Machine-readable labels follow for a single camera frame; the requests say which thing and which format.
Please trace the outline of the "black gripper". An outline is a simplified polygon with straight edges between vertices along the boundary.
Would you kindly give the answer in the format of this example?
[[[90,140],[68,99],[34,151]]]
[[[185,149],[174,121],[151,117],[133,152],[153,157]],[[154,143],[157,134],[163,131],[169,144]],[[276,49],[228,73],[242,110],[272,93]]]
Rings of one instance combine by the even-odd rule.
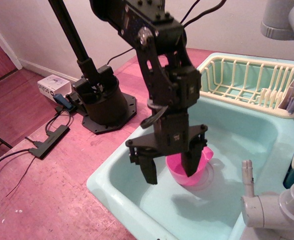
[[[205,124],[189,126],[189,115],[178,113],[163,116],[154,124],[152,133],[126,141],[131,163],[140,165],[148,184],[156,185],[154,158],[181,153],[181,164],[188,177],[198,169],[202,150],[207,146]]]

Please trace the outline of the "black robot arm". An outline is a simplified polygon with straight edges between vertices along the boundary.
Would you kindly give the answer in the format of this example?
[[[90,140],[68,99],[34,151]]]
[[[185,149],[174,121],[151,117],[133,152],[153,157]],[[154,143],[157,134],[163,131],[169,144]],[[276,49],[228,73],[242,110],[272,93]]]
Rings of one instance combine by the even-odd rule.
[[[92,121],[110,125],[129,111],[119,80],[111,67],[96,68],[87,54],[66,6],[50,1],[76,57],[82,78],[73,89]],[[157,183],[154,159],[181,155],[187,176],[197,171],[207,145],[207,126],[189,125],[188,108],[200,96],[201,73],[186,51],[185,26],[165,11],[163,0],[92,0],[93,13],[109,23],[136,50],[140,70],[149,93],[152,114],[141,122],[153,133],[130,139],[130,161],[139,165],[147,183]]]

